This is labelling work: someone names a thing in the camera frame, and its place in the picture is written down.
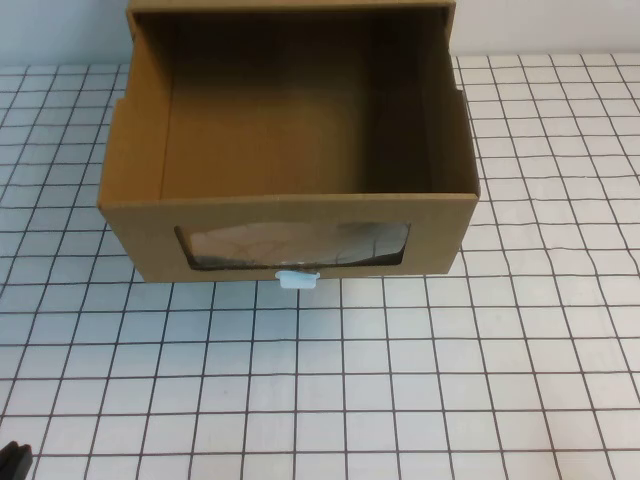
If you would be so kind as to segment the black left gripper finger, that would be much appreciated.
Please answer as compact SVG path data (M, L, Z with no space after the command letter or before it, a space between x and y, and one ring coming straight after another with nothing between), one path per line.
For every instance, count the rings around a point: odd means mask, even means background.
M19 445L16 455L15 480L25 480L33 463L31 446L28 444Z
M10 479L13 475L13 457L16 453L16 442L11 441L0 452L1 480Z

